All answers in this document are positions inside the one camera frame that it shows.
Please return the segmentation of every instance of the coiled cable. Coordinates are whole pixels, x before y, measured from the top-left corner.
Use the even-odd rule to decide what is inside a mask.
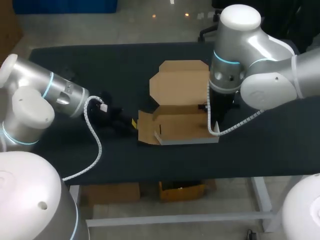
[[[101,155],[102,155],[102,145],[101,145],[101,142],[100,142],[100,139],[98,137],[98,135],[96,134],[94,128],[92,127],[90,121],[89,121],[89,118],[88,118],[88,105],[89,105],[89,102],[92,100],[92,99],[95,99],[95,100],[98,100],[101,104],[104,104],[104,101],[98,97],[98,96],[89,96],[86,101],[84,102],[84,106],[83,106],[83,115],[84,115],[84,120],[86,122],[86,125],[88,126],[90,132],[92,133],[95,141],[96,141],[96,144],[98,145],[98,155],[96,156],[96,159],[94,160],[94,162],[88,166],[86,169],[78,172],[78,173],[75,173],[71,176],[68,176],[68,177],[65,177],[63,178],[62,180],[63,181],[67,181],[67,180],[70,180],[70,179],[73,179],[75,177],[78,177],[86,172],[88,172],[90,169],[92,169],[100,160],[101,158]]]
[[[228,134],[230,132],[232,132],[233,130],[236,130],[237,128],[241,127],[242,125],[250,122],[251,120],[255,119],[256,117],[258,117],[260,114],[262,114],[265,110],[259,110],[257,111],[255,114],[247,117],[245,120],[239,122],[238,124],[228,128],[227,130],[224,130],[222,132],[215,132],[212,131],[211,129],[211,106],[210,106],[210,84],[208,81],[208,85],[207,85],[207,91],[206,91],[206,105],[207,105],[207,111],[208,111],[208,131],[211,135],[219,137],[225,134]]]

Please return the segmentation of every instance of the yellow label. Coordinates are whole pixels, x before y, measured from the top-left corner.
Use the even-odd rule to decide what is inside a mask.
[[[132,119],[131,124],[135,129],[137,129],[137,123],[135,122],[134,119]]]

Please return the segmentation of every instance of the black tablecloth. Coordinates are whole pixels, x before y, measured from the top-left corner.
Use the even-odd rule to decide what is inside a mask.
[[[111,93],[126,114],[157,107],[149,97],[149,79],[165,60],[202,60],[210,64],[210,43],[158,43],[66,46],[35,49],[30,60],[60,73],[69,68],[78,84],[92,94]],[[233,126],[254,112],[239,99],[220,127]],[[307,175],[320,172],[320,99],[297,100],[263,113],[219,143],[151,146],[137,137],[98,131],[103,145],[100,162],[71,185],[137,181],[180,181],[206,178]],[[33,152],[47,159],[62,177],[96,158],[97,145],[85,122],[56,114]]]

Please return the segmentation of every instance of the floor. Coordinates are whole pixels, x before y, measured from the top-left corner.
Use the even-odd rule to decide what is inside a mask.
[[[273,204],[277,202],[288,180],[288,176],[265,177]],[[246,178],[217,179],[216,185],[217,191],[208,189],[206,195],[199,200],[163,203],[159,201],[157,185],[143,183],[140,184],[142,197],[139,202],[96,205],[93,209],[82,207],[81,210],[86,219],[258,210],[250,180]],[[259,220],[95,227],[90,229],[90,233],[92,240],[245,240],[248,229],[257,232],[259,240],[286,240],[282,229],[275,233],[263,233]]]
[[[213,11],[211,0],[119,0],[115,14],[20,15],[24,37],[13,52],[27,58],[34,48],[53,46],[195,42],[199,31],[212,25]],[[214,33],[208,39],[212,41]],[[275,202],[288,177],[265,180]],[[152,185],[141,189],[145,194],[140,202],[97,205],[93,217],[226,213],[257,207],[245,178],[218,179],[216,192],[188,202],[160,203]],[[262,233],[260,222],[255,220],[97,227],[90,231],[91,240],[244,240],[248,228],[259,232],[260,240],[286,240],[281,229]]]

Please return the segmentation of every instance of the metal table frame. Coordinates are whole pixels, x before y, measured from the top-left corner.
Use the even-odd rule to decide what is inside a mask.
[[[189,222],[211,222],[211,221],[237,221],[237,220],[262,220],[263,230],[266,233],[275,232],[282,223],[282,206],[284,200],[291,190],[303,178],[302,175],[292,176],[282,191],[276,206],[272,206],[266,183],[263,177],[251,177],[254,194],[259,206],[259,211],[235,212],[219,214],[191,214],[191,215],[164,215],[164,216],[140,216],[88,219],[88,227],[109,227],[123,225],[142,224],[166,224],[166,223],[189,223]],[[80,202],[81,186],[70,186],[70,193],[77,204]]]

